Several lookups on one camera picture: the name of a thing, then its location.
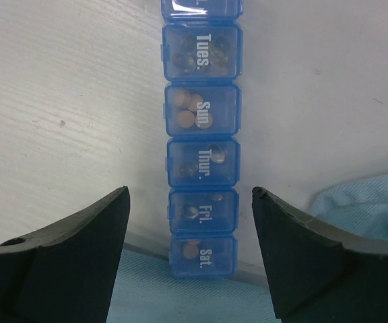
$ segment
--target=blue pill organizer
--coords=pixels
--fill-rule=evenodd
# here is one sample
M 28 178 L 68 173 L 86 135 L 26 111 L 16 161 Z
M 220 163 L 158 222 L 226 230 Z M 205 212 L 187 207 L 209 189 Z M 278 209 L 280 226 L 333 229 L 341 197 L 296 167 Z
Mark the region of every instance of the blue pill organizer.
M 231 234 L 237 228 L 239 196 L 231 188 L 171 190 L 168 200 L 172 234 Z
M 175 237 L 169 258 L 178 278 L 227 277 L 237 268 L 237 241 L 232 236 Z
M 230 137 L 240 129 L 241 101 L 241 91 L 233 84 L 169 84 L 164 105 L 167 133 L 171 137 Z
M 234 186 L 239 180 L 240 145 L 234 139 L 171 139 L 166 169 L 173 188 Z
M 243 0 L 161 0 L 165 20 L 236 20 Z
M 236 24 L 166 24 L 162 41 L 169 81 L 231 81 L 242 73 L 243 33 Z

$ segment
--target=brown pill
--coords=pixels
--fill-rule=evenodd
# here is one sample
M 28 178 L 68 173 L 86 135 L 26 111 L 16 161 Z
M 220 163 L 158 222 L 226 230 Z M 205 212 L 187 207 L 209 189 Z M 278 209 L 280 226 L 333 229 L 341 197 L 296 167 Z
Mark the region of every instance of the brown pill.
M 179 126 L 189 129 L 195 124 L 195 116 L 191 111 L 180 111 L 177 116 Z
M 212 127 L 213 123 L 214 123 L 214 118 L 210 113 L 206 117 L 198 116 L 198 115 L 195 117 L 195 124 L 200 129 L 203 129 L 203 130 L 209 129 L 210 127 Z
M 192 112 L 197 112 L 198 103 L 202 104 L 203 102 L 204 100 L 199 94 L 191 94 L 191 103 L 188 106 L 188 110 Z
M 173 95 L 173 106 L 187 108 L 191 103 L 191 93 L 185 89 L 178 89 Z
M 199 248 L 192 244 L 185 244 L 183 246 L 183 256 L 186 259 L 194 259 L 199 254 Z
M 188 240 L 188 244 L 198 246 L 200 244 L 200 240 Z

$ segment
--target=pill organizer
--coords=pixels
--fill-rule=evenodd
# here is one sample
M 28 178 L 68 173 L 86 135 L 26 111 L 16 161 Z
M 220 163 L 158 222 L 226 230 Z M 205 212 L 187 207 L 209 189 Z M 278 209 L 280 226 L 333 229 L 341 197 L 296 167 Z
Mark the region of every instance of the pill organizer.
M 171 190 L 168 201 L 173 234 L 231 234 L 237 228 L 239 196 L 231 188 Z
M 171 139 L 166 170 L 173 188 L 234 186 L 239 180 L 240 145 L 234 139 Z
M 237 241 L 233 236 L 173 237 L 169 259 L 178 278 L 231 276 L 237 266 Z
M 236 20 L 243 0 L 161 0 L 165 20 Z
M 166 24 L 162 41 L 164 76 L 169 81 L 228 81 L 242 73 L 243 33 L 236 24 Z
M 173 83 L 164 96 L 166 131 L 171 137 L 230 137 L 240 129 L 242 95 L 236 85 Z

